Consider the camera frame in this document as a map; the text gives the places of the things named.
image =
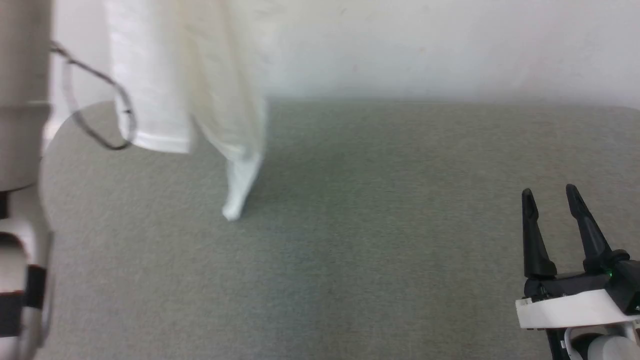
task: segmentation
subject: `white towel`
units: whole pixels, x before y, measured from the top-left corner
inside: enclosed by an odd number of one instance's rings
[[[138,117],[134,143],[189,152],[194,119],[228,159],[223,214],[239,218],[262,164],[267,113],[247,8],[237,0],[105,4],[113,76],[129,92]],[[127,118],[122,111],[119,116],[126,135]]]

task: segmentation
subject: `white wall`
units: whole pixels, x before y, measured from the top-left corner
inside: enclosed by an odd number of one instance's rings
[[[100,71],[109,70],[107,27],[101,0],[54,0],[53,17],[53,39],[76,58]],[[62,60],[53,56],[50,95],[54,109],[47,128],[49,138],[69,116],[61,90],[61,66]],[[74,71],[73,85],[81,108],[113,98],[110,86],[81,70]]]
[[[247,0],[277,97],[590,102],[640,108],[635,0]],[[108,69],[100,0],[57,0],[54,37]],[[68,113],[52,82],[54,121]],[[78,75],[81,106],[111,98]]]

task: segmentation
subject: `gray felt surface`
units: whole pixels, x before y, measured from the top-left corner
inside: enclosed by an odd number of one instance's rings
[[[114,132],[111,104],[85,110]],[[224,161],[106,152],[67,122],[44,158],[56,312],[40,359],[549,359],[518,327],[520,192],[580,270],[575,183],[640,258],[640,113],[309,102],[272,109],[244,217]]]

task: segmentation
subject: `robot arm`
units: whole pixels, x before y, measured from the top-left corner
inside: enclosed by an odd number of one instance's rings
[[[538,208],[522,192],[524,274],[516,301],[520,327],[547,333],[553,360],[640,359],[635,328],[640,325],[640,262],[611,250],[578,189],[566,186],[571,214],[582,238],[584,272],[558,274],[538,228]],[[578,327],[604,326],[606,334],[572,337]]]
[[[0,241],[24,251],[26,283],[0,274],[0,359],[32,359],[44,340],[51,235],[38,196],[49,118],[51,0],[0,0]]]

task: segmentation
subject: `wire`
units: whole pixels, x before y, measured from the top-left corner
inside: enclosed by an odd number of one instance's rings
[[[89,65],[77,60],[64,47],[62,47],[62,45],[60,45],[55,41],[51,42],[51,52],[62,56],[66,60],[64,67],[62,69],[62,89],[65,96],[65,100],[67,102],[67,106],[69,108],[69,111],[72,114],[71,117],[74,119],[76,124],[80,127],[80,129],[82,129],[82,131],[84,131],[87,135],[92,137],[98,144],[100,144],[100,146],[104,147],[105,149],[112,150],[112,151],[119,151],[119,150],[124,150],[130,147],[131,144],[133,143],[133,140],[136,137],[138,120],[136,118],[136,114],[133,112],[133,106],[131,104],[131,100],[129,99],[129,94],[127,93],[127,91],[120,84],[112,80],[106,74],[98,70],[95,70]],[[120,96],[120,99],[122,100],[122,104],[125,107],[124,113],[126,113],[129,118],[129,128],[127,131],[127,137],[124,138],[124,143],[122,145],[113,145],[112,143],[109,143],[104,137],[102,137],[102,135],[98,134],[96,130],[94,130],[88,125],[84,115],[79,109],[76,98],[74,97],[73,72],[72,72],[74,65],[88,72],[89,74],[95,76],[96,78],[103,80],[107,84],[113,86],[117,94]]]

